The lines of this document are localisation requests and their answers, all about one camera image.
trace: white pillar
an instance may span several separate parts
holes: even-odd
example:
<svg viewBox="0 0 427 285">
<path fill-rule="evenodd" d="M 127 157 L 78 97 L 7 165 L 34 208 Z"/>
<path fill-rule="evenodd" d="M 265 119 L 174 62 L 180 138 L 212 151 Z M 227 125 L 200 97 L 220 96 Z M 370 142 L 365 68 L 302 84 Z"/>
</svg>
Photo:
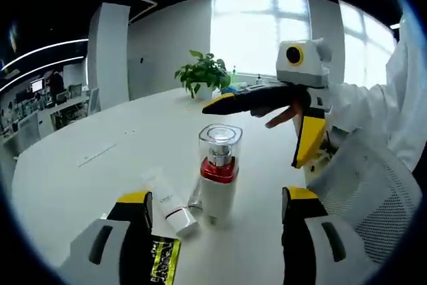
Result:
<svg viewBox="0 0 427 285">
<path fill-rule="evenodd" d="M 99 88 L 101 110 L 129 101 L 127 24 L 130 7 L 103 3 L 89 26 L 87 74 L 90 89 Z"/>
</svg>

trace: plant pot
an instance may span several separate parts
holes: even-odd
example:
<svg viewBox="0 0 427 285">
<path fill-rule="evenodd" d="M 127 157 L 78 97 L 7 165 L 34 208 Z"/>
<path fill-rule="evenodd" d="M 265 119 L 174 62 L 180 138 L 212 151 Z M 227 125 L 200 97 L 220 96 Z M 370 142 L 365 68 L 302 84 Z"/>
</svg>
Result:
<svg viewBox="0 0 427 285">
<path fill-rule="evenodd" d="M 195 98 L 199 100 L 211 100 L 212 99 L 212 87 L 208 87 L 206 83 L 200 84 L 199 91 L 195 94 Z"/>
</svg>

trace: window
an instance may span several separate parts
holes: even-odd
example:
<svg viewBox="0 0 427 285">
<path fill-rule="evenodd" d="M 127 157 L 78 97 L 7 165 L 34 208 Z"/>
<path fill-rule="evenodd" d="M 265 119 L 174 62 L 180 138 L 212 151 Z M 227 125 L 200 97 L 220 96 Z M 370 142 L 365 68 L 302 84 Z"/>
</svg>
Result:
<svg viewBox="0 0 427 285">
<path fill-rule="evenodd" d="M 340 1 L 346 62 L 344 82 L 371 88 L 387 82 L 386 64 L 396 41 L 393 32 L 362 10 Z"/>
<path fill-rule="evenodd" d="M 228 70 L 276 76 L 280 42 L 310 35 L 307 0 L 213 0 L 211 52 Z"/>
</svg>

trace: human hand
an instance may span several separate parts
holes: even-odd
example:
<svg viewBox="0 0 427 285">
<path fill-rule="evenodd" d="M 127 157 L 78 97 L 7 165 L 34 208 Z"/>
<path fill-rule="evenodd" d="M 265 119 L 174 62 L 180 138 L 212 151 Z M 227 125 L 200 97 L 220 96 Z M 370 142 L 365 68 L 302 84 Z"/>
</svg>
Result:
<svg viewBox="0 0 427 285">
<path fill-rule="evenodd" d="M 257 108 L 251 110 L 251 115 L 254 117 L 263 117 L 267 115 L 268 113 L 271 113 L 274 108 L 270 107 L 263 107 L 263 108 Z M 298 100 L 293 100 L 291 105 L 287 108 L 287 110 L 283 111 L 273 119 L 271 119 L 269 122 L 266 123 L 267 128 L 273 128 L 277 125 L 284 123 L 288 121 L 289 119 L 292 119 L 296 115 L 301 116 L 302 115 L 302 107 Z"/>
</svg>

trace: round table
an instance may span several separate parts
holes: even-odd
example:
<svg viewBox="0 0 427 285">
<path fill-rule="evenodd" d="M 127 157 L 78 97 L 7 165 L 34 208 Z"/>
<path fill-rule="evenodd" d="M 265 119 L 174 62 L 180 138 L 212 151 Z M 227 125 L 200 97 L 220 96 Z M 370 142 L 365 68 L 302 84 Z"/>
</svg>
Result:
<svg viewBox="0 0 427 285">
<path fill-rule="evenodd" d="M 294 126 L 266 129 L 249 113 L 204 115 L 202 107 L 174 89 L 77 121 L 25 150 L 12 204 L 41 257 L 60 266 L 71 241 L 118 197 L 141 189 L 141 174 L 152 168 L 163 168 L 187 202 L 199 171 L 198 133 L 225 123 L 243 129 L 231 224 L 222 230 L 199 219 L 200 231 L 182 241 L 174 284 L 281 284 L 282 187 L 305 185 L 290 165 Z M 175 237 L 156 206 L 153 215 L 153 233 Z"/>
</svg>

